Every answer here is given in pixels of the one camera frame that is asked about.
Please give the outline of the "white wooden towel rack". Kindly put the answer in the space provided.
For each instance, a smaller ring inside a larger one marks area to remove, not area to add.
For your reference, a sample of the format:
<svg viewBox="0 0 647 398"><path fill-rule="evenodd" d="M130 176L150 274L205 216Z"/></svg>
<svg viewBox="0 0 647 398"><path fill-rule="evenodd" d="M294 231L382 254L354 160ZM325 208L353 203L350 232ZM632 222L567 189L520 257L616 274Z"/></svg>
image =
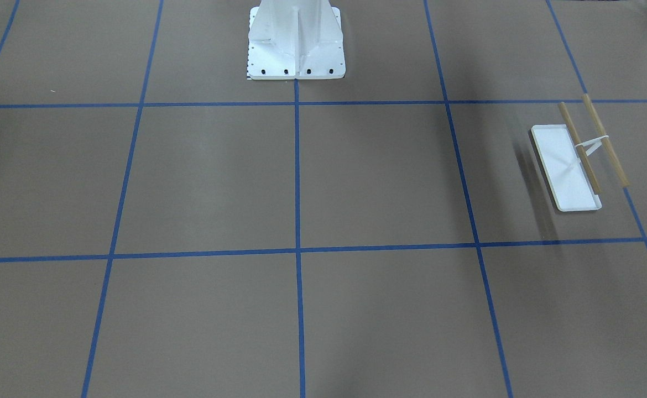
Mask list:
<svg viewBox="0 0 647 398"><path fill-rule="evenodd" d="M591 96L584 93L581 99L598 133L596 138L581 138L564 102L558 104L562 124L536 124L529 131L554 206L563 213L593 212L602 208L599 197L602 189L589 160L601 148L622 187L631 184Z"/></svg>

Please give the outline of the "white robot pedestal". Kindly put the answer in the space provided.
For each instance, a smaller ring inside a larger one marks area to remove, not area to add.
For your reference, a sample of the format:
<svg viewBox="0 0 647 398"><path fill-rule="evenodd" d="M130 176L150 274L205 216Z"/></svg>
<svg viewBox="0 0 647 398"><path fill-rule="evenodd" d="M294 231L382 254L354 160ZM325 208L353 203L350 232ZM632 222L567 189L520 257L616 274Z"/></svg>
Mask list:
<svg viewBox="0 0 647 398"><path fill-rule="evenodd" d="M329 1L262 1L249 11L246 76L253 80L341 79L341 10Z"/></svg>

